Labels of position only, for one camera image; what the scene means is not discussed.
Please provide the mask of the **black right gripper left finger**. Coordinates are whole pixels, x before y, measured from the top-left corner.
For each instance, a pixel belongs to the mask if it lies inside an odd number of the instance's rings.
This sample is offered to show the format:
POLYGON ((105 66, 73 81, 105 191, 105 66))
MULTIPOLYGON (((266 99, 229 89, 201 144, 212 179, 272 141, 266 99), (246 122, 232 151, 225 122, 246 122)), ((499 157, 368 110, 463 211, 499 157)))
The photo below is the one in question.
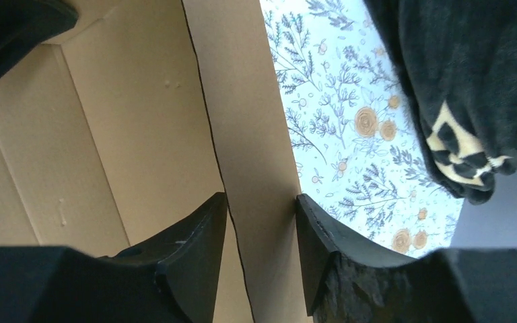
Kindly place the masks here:
POLYGON ((101 322, 212 322, 226 234, 216 192, 190 215, 108 261, 134 272, 116 283, 101 322))

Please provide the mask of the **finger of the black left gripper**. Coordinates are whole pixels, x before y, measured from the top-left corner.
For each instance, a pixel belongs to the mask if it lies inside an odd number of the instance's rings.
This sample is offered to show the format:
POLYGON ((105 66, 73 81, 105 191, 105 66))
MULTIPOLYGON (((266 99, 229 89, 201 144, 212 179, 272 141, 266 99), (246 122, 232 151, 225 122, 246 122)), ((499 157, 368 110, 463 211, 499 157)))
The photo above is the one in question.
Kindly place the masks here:
POLYGON ((0 79, 39 44, 75 27, 63 1, 0 1, 0 79))

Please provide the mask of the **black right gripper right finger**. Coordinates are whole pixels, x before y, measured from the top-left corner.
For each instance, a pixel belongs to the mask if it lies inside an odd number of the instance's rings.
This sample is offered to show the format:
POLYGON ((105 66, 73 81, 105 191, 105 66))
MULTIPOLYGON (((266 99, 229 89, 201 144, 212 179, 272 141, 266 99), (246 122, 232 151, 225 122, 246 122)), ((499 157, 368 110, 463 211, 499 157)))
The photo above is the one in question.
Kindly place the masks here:
POLYGON ((296 227, 307 314, 315 322, 418 322, 406 280, 412 258, 331 217, 307 194, 296 197, 296 227))

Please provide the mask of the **brown cardboard box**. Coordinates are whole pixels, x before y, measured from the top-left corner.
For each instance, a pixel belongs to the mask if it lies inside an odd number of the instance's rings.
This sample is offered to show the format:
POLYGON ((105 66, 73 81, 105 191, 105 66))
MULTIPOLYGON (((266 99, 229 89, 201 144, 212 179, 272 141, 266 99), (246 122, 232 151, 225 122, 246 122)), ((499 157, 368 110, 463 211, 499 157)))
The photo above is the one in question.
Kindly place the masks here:
POLYGON ((0 245, 114 255, 227 194, 214 320, 307 322, 259 1, 74 1, 0 79, 0 245))

